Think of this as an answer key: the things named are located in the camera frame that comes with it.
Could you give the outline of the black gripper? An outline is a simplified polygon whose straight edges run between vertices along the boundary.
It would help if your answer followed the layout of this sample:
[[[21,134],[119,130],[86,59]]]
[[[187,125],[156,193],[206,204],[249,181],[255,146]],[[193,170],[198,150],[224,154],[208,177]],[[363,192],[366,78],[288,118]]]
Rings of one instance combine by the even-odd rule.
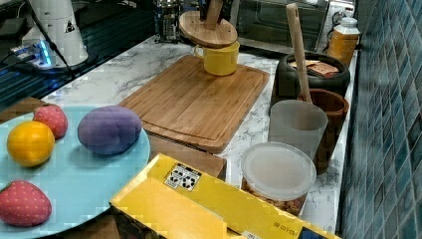
[[[229,21],[231,18],[231,8],[234,0],[223,0],[223,6],[220,10],[218,21],[222,20]],[[210,7],[211,0],[198,0],[198,7],[200,12],[200,20],[205,21],[207,18],[208,9]]]

